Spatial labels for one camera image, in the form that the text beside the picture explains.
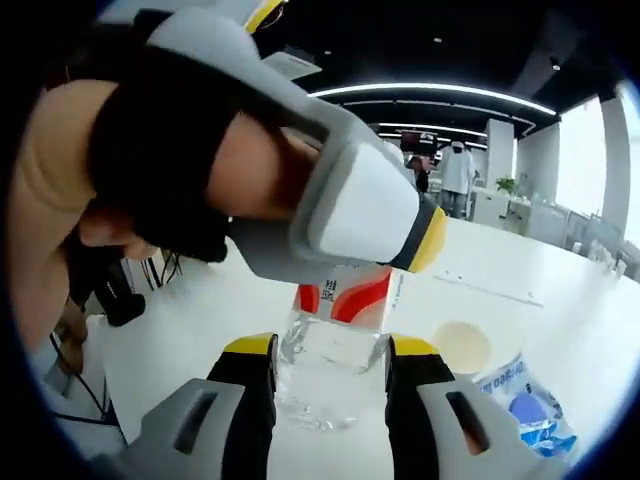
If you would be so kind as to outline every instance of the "white table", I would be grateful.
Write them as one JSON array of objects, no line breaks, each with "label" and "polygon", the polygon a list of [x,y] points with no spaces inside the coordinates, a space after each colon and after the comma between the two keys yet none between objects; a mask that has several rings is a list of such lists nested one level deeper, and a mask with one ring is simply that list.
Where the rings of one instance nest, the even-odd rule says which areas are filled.
[{"label": "white table", "polygon": [[[147,297],[142,317],[119,329],[103,324],[108,386],[129,441],[142,416],[190,378],[205,377],[228,342],[282,332],[288,319],[295,287],[255,277],[235,248],[221,265],[185,267],[184,277]],[[428,339],[443,322],[474,323],[493,345],[487,370],[521,349],[585,451],[632,384],[640,360],[638,312],[640,285],[625,277],[537,241],[451,220],[435,263],[406,276],[388,328]],[[345,434],[279,422],[271,478],[392,478],[384,398],[374,403]]]}]

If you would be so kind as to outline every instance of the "potted plant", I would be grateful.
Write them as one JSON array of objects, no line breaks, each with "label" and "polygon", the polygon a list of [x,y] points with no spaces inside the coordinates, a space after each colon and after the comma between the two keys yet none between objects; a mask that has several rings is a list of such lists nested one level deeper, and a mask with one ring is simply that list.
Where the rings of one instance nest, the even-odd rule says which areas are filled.
[{"label": "potted plant", "polygon": [[504,190],[509,195],[515,195],[516,189],[518,188],[518,184],[511,177],[502,177],[497,179],[496,185],[498,185],[498,191]]}]

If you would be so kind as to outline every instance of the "plastic water bottle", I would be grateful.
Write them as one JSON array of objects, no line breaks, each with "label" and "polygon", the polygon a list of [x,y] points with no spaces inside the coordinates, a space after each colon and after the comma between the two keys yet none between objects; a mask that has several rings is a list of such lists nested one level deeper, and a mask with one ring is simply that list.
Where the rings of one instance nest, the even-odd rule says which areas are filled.
[{"label": "plastic water bottle", "polygon": [[388,337],[385,317],[401,282],[390,267],[337,267],[321,285],[301,285],[278,351],[276,405],[317,430],[352,425],[377,387]]}]

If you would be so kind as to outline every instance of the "plastic bag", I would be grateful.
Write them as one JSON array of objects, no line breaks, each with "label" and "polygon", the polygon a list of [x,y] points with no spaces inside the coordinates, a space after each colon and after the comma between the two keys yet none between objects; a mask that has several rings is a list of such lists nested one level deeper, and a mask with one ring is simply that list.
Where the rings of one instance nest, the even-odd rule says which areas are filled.
[{"label": "plastic bag", "polygon": [[516,417],[520,437],[527,445],[543,457],[568,460],[578,437],[565,420],[560,403],[531,376],[521,353],[475,383]]}]

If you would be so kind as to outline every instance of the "paper cup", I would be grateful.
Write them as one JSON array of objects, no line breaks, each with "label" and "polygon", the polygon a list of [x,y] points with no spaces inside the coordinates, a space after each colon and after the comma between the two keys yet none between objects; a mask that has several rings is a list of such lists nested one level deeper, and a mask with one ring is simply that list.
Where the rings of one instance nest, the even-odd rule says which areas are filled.
[{"label": "paper cup", "polygon": [[434,332],[431,343],[456,375],[472,379],[491,358],[491,343],[482,331],[469,323],[448,322]]}]

